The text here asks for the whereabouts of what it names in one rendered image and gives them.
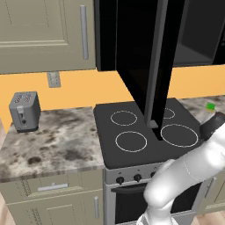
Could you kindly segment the black hob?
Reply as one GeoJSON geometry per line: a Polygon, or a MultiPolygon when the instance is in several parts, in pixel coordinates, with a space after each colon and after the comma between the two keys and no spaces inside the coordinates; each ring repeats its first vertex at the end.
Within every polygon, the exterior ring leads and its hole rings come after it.
{"type": "Polygon", "coordinates": [[[200,123],[175,98],[166,103],[161,141],[145,125],[134,101],[96,105],[94,116],[105,167],[110,170],[163,163],[200,145],[200,123]]]}

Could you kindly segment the black microwave door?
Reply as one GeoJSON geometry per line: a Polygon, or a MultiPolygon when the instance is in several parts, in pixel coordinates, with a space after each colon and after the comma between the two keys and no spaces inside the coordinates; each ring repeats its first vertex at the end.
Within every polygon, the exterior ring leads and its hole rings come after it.
{"type": "MultiPolygon", "coordinates": [[[[157,1],[118,0],[117,2],[116,69],[135,103],[139,106],[143,117],[148,91],[157,1]]],[[[163,116],[184,6],[185,0],[168,0],[152,115],[158,128],[149,127],[157,139],[162,138],[163,116]]]]}

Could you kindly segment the beige wall cupboard door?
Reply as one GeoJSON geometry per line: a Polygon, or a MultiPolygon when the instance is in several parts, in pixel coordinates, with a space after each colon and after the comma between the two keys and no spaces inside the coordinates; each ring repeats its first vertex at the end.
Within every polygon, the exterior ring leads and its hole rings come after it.
{"type": "Polygon", "coordinates": [[[94,69],[93,0],[0,0],[0,74],[94,69]],[[83,59],[80,5],[89,59],[83,59]]]}

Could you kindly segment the black microwave oven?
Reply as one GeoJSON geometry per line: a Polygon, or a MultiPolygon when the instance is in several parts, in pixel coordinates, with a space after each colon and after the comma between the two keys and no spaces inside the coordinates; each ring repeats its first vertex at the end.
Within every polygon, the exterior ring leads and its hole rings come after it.
{"type": "MultiPolygon", "coordinates": [[[[116,69],[118,0],[94,0],[96,64],[116,69]]],[[[175,67],[225,64],[225,0],[185,0],[175,67]]]]}

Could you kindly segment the grey toaster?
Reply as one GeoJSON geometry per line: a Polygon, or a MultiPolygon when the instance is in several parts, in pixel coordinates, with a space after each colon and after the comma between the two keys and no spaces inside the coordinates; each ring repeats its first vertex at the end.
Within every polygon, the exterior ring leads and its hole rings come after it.
{"type": "Polygon", "coordinates": [[[19,133],[39,128],[40,102],[36,91],[15,92],[9,104],[12,122],[19,133]]]}

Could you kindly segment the grey wall socket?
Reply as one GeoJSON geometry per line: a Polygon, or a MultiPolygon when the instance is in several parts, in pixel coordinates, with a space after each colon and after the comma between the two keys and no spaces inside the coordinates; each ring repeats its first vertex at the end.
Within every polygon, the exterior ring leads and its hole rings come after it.
{"type": "Polygon", "coordinates": [[[60,72],[47,72],[47,81],[50,88],[59,88],[61,86],[60,72]]]}

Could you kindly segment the beige base cupboard door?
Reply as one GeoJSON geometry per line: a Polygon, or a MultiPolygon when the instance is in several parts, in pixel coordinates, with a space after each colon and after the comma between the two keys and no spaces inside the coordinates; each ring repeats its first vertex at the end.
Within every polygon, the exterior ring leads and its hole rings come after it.
{"type": "Polygon", "coordinates": [[[9,204],[16,225],[104,225],[103,190],[9,204]],[[95,219],[94,197],[99,218],[95,219]]]}
{"type": "Polygon", "coordinates": [[[216,175],[216,183],[205,199],[200,203],[197,214],[209,214],[225,210],[225,170],[216,175]]]}

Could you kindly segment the silver oven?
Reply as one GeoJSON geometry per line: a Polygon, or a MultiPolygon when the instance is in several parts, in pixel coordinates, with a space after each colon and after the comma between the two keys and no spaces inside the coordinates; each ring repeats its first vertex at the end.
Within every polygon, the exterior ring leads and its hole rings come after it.
{"type": "MultiPolygon", "coordinates": [[[[125,181],[121,184],[121,186],[125,185],[138,185],[141,183],[148,183],[151,180],[150,173],[156,172],[158,168],[160,167],[160,163],[153,163],[153,164],[145,164],[145,165],[138,165],[133,167],[126,167],[126,168],[118,168],[118,169],[112,169],[108,170],[107,168],[104,169],[104,209],[105,213],[108,209],[109,204],[112,201],[111,196],[111,189],[115,187],[119,187],[120,184],[116,182],[116,178],[123,177],[125,181]],[[134,175],[141,174],[142,179],[137,182],[134,180],[134,175]]],[[[196,214],[198,211],[198,208],[200,206],[200,202],[203,199],[206,191],[207,186],[209,184],[209,181],[204,181],[201,184],[200,193],[198,194],[198,202],[196,207],[196,214]]]]}

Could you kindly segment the beige drawer front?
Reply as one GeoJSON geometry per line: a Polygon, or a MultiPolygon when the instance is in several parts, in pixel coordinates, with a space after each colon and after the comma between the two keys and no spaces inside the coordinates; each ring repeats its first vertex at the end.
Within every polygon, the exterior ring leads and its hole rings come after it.
{"type": "Polygon", "coordinates": [[[49,195],[93,191],[103,188],[103,171],[79,171],[75,173],[43,178],[22,179],[0,183],[0,193],[7,204],[25,200],[35,200],[49,195]],[[67,188],[38,192],[39,187],[68,184],[67,188]]]}

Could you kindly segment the black oven door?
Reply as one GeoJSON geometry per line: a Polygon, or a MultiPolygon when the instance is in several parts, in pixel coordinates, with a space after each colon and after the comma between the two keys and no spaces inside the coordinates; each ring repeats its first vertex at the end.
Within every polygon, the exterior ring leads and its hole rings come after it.
{"type": "MultiPolygon", "coordinates": [[[[173,201],[171,215],[178,225],[191,225],[196,215],[201,184],[179,194],[173,201]]],[[[147,209],[143,192],[121,194],[111,192],[112,201],[105,213],[105,225],[135,225],[147,209]]]]}

